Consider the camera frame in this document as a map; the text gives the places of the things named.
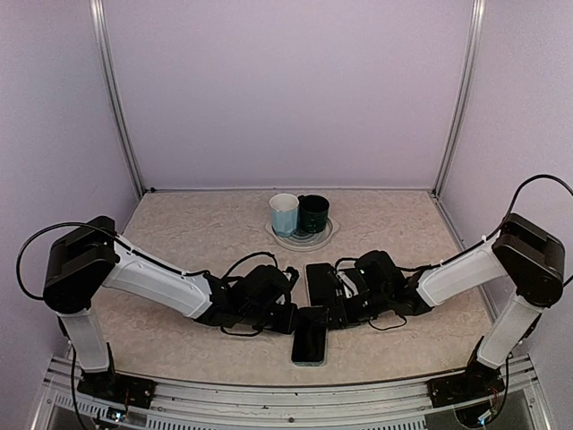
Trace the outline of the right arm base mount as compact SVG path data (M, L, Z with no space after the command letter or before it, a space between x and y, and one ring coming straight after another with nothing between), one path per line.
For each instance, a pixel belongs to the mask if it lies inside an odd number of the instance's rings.
M484 370L468 367L460 374L433 378L426 385L434 408L481 399L505 390L500 371L489 367Z

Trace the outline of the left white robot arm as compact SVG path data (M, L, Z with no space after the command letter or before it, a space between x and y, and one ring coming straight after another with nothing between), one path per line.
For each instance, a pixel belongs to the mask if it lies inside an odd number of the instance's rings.
M61 320L81 370L106 398L119 397L125 379L112 368L112 353L91 308L100 288L142 297L222 331L237 324L251 326L253 335L295 330L298 308L291 293L299 273L292 267L261 264L243 276L189 272L142 251L119 235L107 216L70 227L50 247L43 300Z

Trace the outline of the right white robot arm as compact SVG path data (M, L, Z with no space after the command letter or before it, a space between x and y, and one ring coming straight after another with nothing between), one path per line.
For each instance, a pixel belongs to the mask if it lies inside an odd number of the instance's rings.
M345 282L333 267L319 285L331 294L329 306L341 305L338 328L363 323L384 312L400 318L430 312L450 298L490 280L508 277L515 293L491 330L478 343L475 361L458 377L458 390L468 398L492 384L511 350L555 305L564 289L565 247L555 236L511 213L491 237L433 268L406 277L389 255L372 251L355 260L354 277Z

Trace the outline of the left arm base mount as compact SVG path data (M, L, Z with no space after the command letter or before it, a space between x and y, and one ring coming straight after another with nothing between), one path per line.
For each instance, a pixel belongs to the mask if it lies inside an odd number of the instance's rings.
M91 374L78 383L78 391L100 400L127 407L149 409L156 383L150 379L119 374L116 378L92 378Z

